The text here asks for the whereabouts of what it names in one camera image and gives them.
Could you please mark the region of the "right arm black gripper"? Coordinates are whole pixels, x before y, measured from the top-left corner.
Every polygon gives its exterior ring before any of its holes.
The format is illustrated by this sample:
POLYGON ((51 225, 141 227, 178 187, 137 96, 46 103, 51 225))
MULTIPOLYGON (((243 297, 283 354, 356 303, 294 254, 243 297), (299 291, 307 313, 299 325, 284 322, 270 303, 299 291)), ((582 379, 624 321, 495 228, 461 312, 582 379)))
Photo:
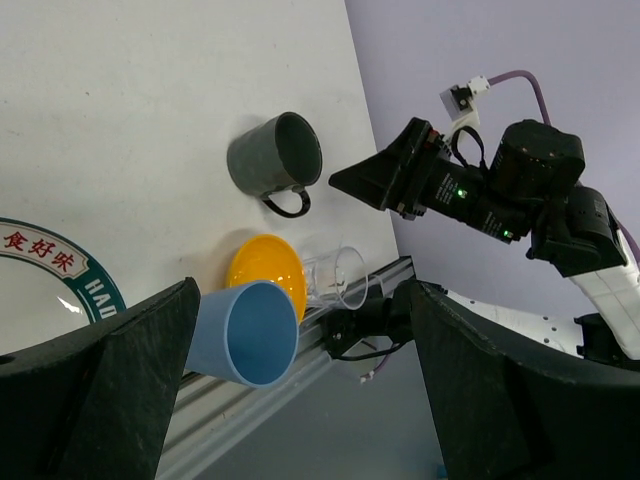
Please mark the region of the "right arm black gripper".
POLYGON ((486 168, 453 162, 452 156, 442 135, 428 121, 414 117, 385 149, 333 173, 328 183, 406 220, 432 210, 503 243, 527 236, 527 208, 493 192, 486 168))

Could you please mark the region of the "dark grey mug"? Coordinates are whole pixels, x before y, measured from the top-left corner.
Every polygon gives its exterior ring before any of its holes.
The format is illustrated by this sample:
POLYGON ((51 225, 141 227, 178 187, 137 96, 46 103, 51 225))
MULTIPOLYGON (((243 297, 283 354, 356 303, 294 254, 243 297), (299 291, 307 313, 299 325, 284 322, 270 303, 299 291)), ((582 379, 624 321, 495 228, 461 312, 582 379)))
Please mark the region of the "dark grey mug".
POLYGON ((295 219, 311 208, 307 188, 320 178, 323 154, 310 123, 295 112, 284 112, 232 140, 227 168, 235 186, 274 213, 295 219), (301 200, 295 212, 279 207, 271 196, 290 190, 301 200))

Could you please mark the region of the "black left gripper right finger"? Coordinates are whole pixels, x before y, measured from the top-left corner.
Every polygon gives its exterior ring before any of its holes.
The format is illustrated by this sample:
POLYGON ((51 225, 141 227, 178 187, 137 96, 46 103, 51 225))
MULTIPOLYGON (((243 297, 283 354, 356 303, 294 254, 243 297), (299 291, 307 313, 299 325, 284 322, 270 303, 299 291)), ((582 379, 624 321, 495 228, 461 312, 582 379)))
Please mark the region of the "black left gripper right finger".
POLYGON ((636 479, 639 375, 544 346, 409 284, 451 479, 636 479))

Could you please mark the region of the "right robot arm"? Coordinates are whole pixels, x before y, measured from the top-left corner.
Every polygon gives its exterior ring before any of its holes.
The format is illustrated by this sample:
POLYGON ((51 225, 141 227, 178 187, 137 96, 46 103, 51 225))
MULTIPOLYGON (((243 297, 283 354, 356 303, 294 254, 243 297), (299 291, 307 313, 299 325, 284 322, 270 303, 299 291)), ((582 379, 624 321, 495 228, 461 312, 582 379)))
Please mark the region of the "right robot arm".
POLYGON ((574 282, 595 312, 558 329, 481 313, 416 279, 322 321, 330 356, 358 341, 414 343, 451 479, 635 479, 639 475, 639 264, 604 197, 583 186, 581 140, 549 124, 508 126, 492 161, 411 120, 387 148, 330 185, 413 219, 429 210, 574 282))

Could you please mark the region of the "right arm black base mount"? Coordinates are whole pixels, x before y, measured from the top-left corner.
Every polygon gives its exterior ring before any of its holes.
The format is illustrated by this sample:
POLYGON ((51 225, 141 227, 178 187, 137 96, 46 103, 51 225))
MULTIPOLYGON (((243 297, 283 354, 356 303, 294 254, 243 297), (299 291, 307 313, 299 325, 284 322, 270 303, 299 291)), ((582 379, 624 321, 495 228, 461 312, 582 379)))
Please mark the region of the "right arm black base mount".
POLYGON ((411 324, 411 301, 402 288, 391 297, 367 298, 358 310, 333 310, 320 319, 325 351, 332 360, 361 362, 379 359, 374 368, 360 376, 360 383, 373 380, 392 354, 414 340, 411 324), (371 353, 348 355, 357 344, 369 343, 370 337, 387 337, 391 346, 371 353))

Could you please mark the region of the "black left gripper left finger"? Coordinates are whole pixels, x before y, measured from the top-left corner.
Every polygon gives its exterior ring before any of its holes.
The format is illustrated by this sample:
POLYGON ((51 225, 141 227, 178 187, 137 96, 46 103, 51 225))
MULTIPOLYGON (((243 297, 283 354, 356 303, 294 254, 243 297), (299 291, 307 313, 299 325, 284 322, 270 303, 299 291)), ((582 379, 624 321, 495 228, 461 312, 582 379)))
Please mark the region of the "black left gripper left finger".
POLYGON ((152 479, 200 302, 187 277, 1 358, 4 479, 152 479))

